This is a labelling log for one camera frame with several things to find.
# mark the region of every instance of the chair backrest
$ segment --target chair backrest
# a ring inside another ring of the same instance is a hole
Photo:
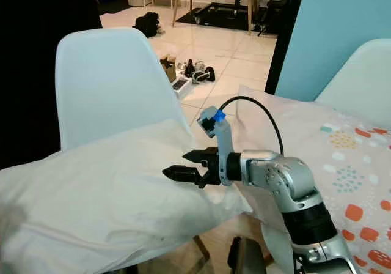
[[[64,37],[56,56],[61,149],[174,119],[189,130],[156,54],[137,29]]]
[[[358,48],[316,102],[391,128],[391,39]]]

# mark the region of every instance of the white pillow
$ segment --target white pillow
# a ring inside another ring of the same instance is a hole
[[[299,102],[242,87],[271,112],[285,156],[303,160],[313,172],[324,203],[357,263],[380,273],[391,269],[391,131],[314,102]],[[255,104],[239,101],[236,150],[279,152],[275,131]],[[258,217],[286,230],[271,195],[239,187]]]
[[[0,171],[2,261],[17,273],[103,273],[251,208],[237,187],[166,178],[193,137],[172,120]]]

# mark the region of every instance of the black mat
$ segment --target black mat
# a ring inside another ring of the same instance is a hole
[[[106,13],[115,14],[117,12],[132,7],[128,4],[128,0],[115,0],[111,2],[100,3],[97,6],[99,15]]]
[[[190,24],[196,24],[196,20],[192,16],[192,14],[199,10],[200,8],[195,8],[191,10],[191,12],[188,12],[187,14],[183,15],[181,18],[177,19],[177,22],[182,23],[190,23]],[[207,13],[204,13],[201,17],[201,23],[200,25],[208,25],[208,26],[217,26],[219,28],[229,28],[229,29],[239,29],[246,31],[249,27],[247,24],[247,12],[239,11],[236,17],[233,16],[232,10],[218,10],[210,11]]]

